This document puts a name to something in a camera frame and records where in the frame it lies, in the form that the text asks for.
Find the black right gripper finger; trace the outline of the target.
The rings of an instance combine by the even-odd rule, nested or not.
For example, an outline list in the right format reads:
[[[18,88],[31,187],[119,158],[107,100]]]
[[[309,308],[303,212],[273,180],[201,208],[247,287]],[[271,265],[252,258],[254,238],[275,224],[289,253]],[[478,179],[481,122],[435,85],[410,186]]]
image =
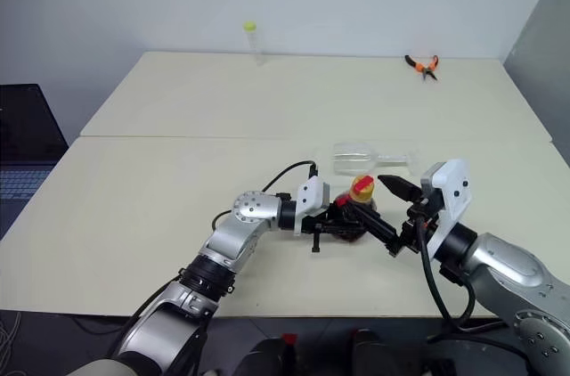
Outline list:
[[[354,214],[366,231],[385,245],[389,255],[396,257],[401,249],[396,229],[368,206],[355,206]]]
[[[397,198],[406,202],[417,202],[422,197],[422,190],[408,180],[395,175],[378,175],[378,180]]]

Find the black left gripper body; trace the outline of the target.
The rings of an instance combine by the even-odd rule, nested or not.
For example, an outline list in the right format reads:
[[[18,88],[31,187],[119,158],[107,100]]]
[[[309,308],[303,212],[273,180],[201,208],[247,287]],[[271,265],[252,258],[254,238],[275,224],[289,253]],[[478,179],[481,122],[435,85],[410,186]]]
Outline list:
[[[302,233],[311,234],[313,236],[312,252],[320,252],[320,240],[324,234],[333,236],[335,223],[338,221],[354,221],[349,217],[331,217],[330,205],[320,215],[315,217],[306,217],[302,224]],[[341,240],[347,243],[355,242],[356,240]]]

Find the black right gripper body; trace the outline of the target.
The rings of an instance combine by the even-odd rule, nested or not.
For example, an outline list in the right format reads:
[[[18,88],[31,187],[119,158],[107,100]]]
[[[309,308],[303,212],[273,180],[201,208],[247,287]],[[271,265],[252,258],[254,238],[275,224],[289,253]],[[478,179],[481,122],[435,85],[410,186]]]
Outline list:
[[[422,227],[428,241],[436,231],[438,213],[441,210],[441,194],[432,193],[428,197],[420,197],[406,211],[408,219],[402,224],[400,240],[402,244],[415,253],[419,253],[418,230]]]

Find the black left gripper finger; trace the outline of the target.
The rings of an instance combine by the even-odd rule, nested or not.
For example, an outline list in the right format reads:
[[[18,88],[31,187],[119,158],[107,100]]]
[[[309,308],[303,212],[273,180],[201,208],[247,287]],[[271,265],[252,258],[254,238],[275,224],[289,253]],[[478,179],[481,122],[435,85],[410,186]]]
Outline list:
[[[335,223],[333,236],[340,240],[359,240],[367,233],[367,229],[355,221],[338,221]]]
[[[349,195],[339,195],[330,204],[331,217],[354,217],[352,198]]]

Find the dark drink bottle yellow cap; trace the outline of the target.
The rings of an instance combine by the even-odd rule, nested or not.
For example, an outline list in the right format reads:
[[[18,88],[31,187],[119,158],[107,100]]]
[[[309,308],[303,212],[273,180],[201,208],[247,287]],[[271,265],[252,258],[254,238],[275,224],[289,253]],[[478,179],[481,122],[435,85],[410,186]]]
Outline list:
[[[374,188],[375,183],[372,176],[358,175],[353,179],[350,188],[339,195],[349,195],[353,200],[352,203],[362,204],[363,206],[376,209],[376,203],[373,199]],[[360,223],[355,214],[354,217],[349,218]]]

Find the clear plastic scoop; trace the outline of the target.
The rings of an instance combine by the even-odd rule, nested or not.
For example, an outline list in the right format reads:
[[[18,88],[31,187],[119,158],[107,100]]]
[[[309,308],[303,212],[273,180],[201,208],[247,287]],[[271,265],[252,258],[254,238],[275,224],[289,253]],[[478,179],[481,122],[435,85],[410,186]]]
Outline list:
[[[375,176],[391,174],[398,169],[416,176],[421,168],[416,148],[372,142],[335,143],[332,164],[334,172],[339,176]]]

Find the orange black pliers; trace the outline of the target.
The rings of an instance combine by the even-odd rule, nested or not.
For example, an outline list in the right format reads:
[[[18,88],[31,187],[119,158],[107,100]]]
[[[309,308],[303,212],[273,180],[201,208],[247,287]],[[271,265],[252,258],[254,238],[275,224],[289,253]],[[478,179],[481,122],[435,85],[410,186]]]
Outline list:
[[[437,77],[435,74],[435,70],[437,69],[439,64],[439,57],[437,55],[434,55],[431,59],[431,62],[427,65],[419,61],[415,61],[408,54],[404,56],[404,60],[411,68],[413,68],[422,76],[423,80],[426,80],[426,78],[432,78],[433,80],[437,81]]]

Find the clear tube yellow-green cap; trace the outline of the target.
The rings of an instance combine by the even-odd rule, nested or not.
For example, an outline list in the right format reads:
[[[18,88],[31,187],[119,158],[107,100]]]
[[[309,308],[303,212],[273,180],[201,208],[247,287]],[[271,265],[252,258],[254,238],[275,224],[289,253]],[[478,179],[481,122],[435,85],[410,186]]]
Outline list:
[[[249,44],[250,53],[254,56],[256,64],[261,66],[265,63],[265,54],[261,46],[261,37],[257,24],[252,20],[247,20],[242,24],[242,29]]]

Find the beige rounded cover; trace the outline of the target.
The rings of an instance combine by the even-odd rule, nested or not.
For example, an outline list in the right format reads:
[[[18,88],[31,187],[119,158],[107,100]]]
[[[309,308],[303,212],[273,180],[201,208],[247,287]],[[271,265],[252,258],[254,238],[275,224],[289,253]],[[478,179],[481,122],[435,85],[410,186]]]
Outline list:
[[[65,376],[143,376],[133,366],[117,360],[100,359],[82,365]]]

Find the dark laptop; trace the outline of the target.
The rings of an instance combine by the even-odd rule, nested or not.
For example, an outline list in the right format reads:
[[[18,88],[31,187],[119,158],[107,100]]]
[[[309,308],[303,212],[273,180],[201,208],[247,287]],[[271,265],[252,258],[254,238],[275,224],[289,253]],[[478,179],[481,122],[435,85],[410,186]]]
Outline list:
[[[68,148],[39,85],[0,85],[0,240]]]

